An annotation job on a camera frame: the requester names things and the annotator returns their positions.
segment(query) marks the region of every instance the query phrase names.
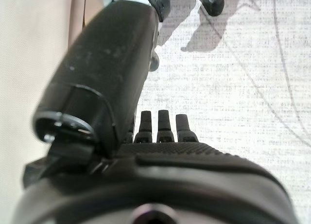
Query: black device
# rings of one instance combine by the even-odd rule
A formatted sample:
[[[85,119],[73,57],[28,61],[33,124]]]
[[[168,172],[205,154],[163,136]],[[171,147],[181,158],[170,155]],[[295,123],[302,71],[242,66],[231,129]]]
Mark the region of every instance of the black device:
[[[116,1],[85,27],[33,118],[51,147],[25,167],[14,224],[297,224],[282,185],[246,159],[200,143],[186,115],[134,113],[152,66],[156,8]]]

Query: textured grip surface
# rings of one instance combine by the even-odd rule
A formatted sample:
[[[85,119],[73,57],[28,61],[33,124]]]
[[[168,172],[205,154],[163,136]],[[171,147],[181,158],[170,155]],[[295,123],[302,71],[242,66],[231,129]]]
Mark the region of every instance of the textured grip surface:
[[[117,154],[117,157],[132,156],[140,165],[257,174],[273,180],[285,191],[280,182],[261,166],[199,142],[123,144]]]

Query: black cylindrical housing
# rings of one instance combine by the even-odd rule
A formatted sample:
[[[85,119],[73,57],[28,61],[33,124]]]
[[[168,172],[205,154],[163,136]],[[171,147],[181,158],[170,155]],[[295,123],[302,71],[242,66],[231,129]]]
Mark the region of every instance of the black cylindrical housing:
[[[93,141],[111,157],[124,140],[156,45],[151,6],[113,2],[84,28],[47,86],[34,114],[36,135]]]

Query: black plastic part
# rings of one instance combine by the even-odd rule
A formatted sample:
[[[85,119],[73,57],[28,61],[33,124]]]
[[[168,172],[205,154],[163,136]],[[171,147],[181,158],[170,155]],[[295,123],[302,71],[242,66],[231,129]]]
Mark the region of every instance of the black plastic part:
[[[124,143],[133,143],[133,135],[134,135],[134,129],[135,129],[135,115],[133,116],[132,122],[130,124],[130,129],[128,130],[128,133],[126,134]]]
[[[168,110],[160,110],[158,113],[157,142],[174,142],[174,135],[171,131],[170,116]]]
[[[225,6],[225,0],[199,0],[199,1],[202,3],[207,13],[212,17],[220,15]]]
[[[54,142],[48,155],[25,166],[24,188],[58,173],[83,173],[92,159],[94,147],[83,143]]]
[[[141,112],[139,132],[152,132],[151,111]]]
[[[159,15],[159,21],[163,22],[171,11],[171,0],[148,0]]]
[[[199,142],[196,134],[190,131],[187,115],[176,115],[178,142]]]
[[[152,119],[150,111],[142,111],[140,116],[139,132],[134,143],[152,143]]]
[[[98,13],[46,88],[33,117],[37,136],[75,136],[113,157],[147,77],[157,27],[155,9],[138,2],[119,0]]]
[[[146,203],[195,210],[231,224],[298,224],[288,195],[269,178],[242,171],[159,166],[150,160],[142,164],[135,156],[116,159],[104,174],[40,180],[25,192],[12,223],[75,224]]]

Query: round hole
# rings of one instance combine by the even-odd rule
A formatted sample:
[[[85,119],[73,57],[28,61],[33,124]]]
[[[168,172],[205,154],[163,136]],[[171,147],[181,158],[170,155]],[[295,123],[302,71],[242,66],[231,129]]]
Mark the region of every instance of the round hole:
[[[145,204],[136,208],[131,224],[176,224],[175,211],[163,204]]]

